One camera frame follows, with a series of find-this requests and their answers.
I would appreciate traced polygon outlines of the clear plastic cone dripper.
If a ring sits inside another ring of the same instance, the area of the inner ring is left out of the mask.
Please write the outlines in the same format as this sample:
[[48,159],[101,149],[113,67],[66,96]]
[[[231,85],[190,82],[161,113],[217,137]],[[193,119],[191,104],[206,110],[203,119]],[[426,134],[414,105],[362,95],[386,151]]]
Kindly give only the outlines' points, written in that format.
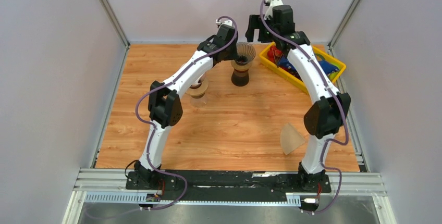
[[203,83],[203,81],[205,80],[205,78],[206,78],[206,73],[204,73],[201,76],[199,76],[199,78],[196,80],[195,84],[197,86],[201,85]]

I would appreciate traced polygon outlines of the wooden ring dripper holder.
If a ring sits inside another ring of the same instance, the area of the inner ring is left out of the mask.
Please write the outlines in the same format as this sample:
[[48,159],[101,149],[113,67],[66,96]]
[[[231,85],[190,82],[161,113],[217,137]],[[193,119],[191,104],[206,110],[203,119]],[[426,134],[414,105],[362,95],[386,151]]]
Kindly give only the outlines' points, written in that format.
[[194,98],[201,97],[206,93],[208,85],[208,80],[203,80],[198,85],[193,84],[186,90],[186,94]]

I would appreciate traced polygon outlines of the brown paper coffee filter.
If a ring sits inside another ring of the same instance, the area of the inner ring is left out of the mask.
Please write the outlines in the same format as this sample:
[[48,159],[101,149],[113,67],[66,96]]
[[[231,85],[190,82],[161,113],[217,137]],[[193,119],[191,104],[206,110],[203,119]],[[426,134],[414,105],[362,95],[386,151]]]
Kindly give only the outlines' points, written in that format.
[[292,124],[287,123],[283,126],[280,133],[280,146],[285,155],[289,155],[305,142],[304,136]]

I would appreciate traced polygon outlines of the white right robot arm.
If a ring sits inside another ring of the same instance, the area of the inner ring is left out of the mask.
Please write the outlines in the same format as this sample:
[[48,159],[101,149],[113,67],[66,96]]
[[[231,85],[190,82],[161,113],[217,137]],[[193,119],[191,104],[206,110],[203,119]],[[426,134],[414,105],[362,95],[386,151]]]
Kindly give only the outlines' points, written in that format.
[[321,68],[307,35],[295,30],[293,10],[289,5],[270,8],[272,14],[250,15],[247,31],[248,42],[254,40],[254,31],[259,30],[258,41],[274,42],[304,83],[312,106],[304,115],[304,125],[310,137],[304,158],[299,163],[296,183],[304,191],[312,191],[325,178],[324,161],[330,142],[340,127],[347,129],[346,116],[351,97],[340,91]]

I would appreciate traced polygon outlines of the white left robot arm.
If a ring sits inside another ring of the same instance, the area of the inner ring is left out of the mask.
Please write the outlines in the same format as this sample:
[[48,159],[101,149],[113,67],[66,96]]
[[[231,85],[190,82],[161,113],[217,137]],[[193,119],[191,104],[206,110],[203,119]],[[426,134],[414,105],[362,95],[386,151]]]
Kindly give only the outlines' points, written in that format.
[[218,32],[201,42],[192,57],[163,82],[154,81],[148,98],[149,120],[139,115],[140,102],[136,103],[136,117],[150,125],[149,136],[141,157],[134,164],[136,182],[148,190],[159,184],[162,153],[168,135],[183,115],[181,98],[186,91],[216,64],[237,57],[238,31],[232,19],[217,21]]

